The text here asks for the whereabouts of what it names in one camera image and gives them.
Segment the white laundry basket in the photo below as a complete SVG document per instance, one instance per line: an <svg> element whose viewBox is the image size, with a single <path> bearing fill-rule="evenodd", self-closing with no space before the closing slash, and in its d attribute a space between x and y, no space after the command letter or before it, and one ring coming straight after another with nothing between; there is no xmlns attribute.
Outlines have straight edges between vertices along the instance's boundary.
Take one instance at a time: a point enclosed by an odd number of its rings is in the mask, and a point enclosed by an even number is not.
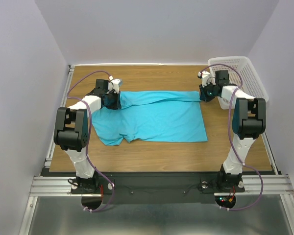
<svg viewBox="0 0 294 235"><path fill-rule="evenodd" d="M212 64L226 64L236 69L237 72L240 73L243 80L243 86L241 87L241 90L249 95L252 95L253 97L264 98L266 102L268 102L269 97L267 92L263 83L260 81L260 78L250 59L245 56L217 57L208 60L208 65ZM240 78L232 69L225 66L212 66L210 67L211 75L215 76L215 71L217 70L228 70L230 83L237 85L240 84ZM229 109L230 102L220 97L218 97L218 100L222 109Z"/></svg>

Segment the dark gray panel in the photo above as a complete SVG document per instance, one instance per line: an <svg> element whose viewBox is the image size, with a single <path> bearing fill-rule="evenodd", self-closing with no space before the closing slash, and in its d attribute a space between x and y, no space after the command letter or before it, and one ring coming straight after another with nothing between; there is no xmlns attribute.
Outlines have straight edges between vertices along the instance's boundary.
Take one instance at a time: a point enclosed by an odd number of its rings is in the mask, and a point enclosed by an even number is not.
<svg viewBox="0 0 294 235"><path fill-rule="evenodd" d="M256 196L240 196L236 207ZM82 210L80 198L39 198L31 235L291 235L279 195L263 196L253 208L224 211L212 204L113 205Z"/></svg>

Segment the fabric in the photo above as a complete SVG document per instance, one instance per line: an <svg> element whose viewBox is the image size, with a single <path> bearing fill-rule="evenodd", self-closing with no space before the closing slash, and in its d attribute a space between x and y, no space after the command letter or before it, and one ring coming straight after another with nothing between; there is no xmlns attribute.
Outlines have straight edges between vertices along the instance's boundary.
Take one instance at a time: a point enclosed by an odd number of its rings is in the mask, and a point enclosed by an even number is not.
<svg viewBox="0 0 294 235"><path fill-rule="evenodd" d="M121 92L122 108L103 107L92 123L105 145L123 139L161 142L207 141L198 92Z"/></svg>

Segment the wooden tabletop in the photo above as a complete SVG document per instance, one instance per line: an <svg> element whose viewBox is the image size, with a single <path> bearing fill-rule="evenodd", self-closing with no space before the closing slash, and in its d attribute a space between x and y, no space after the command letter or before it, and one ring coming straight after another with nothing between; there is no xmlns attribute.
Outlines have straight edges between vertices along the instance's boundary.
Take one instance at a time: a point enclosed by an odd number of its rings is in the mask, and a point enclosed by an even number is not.
<svg viewBox="0 0 294 235"><path fill-rule="evenodd" d="M106 70L123 80L121 91L198 91L197 78L201 66L77 66L71 85L96 70ZM75 87L71 95L83 98L95 87L94 74ZM66 106L76 103L68 100ZM105 146L92 131L89 154L92 162L104 172L219 171L226 159L230 143L227 136L228 110L222 110L215 98L200 103L208 142L172 143L123 140L119 146ZM272 170L262 138L252 145L246 164L258 170ZM74 172L67 154L56 145L51 172Z"/></svg>

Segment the white wall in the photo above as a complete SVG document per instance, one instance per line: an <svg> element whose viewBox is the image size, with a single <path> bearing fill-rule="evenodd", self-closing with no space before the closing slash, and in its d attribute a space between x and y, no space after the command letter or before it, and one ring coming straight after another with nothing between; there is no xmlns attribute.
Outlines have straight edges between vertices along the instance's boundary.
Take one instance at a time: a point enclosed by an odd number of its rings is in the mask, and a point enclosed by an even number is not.
<svg viewBox="0 0 294 235"><path fill-rule="evenodd" d="M294 0L280 0L249 57L269 95L266 133L274 158L294 186Z"/></svg>
<svg viewBox="0 0 294 235"><path fill-rule="evenodd" d="M248 55L278 0L36 0L69 64Z"/></svg>
<svg viewBox="0 0 294 235"><path fill-rule="evenodd" d="M0 235L19 232L67 72L35 2L0 1Z"/></svg>

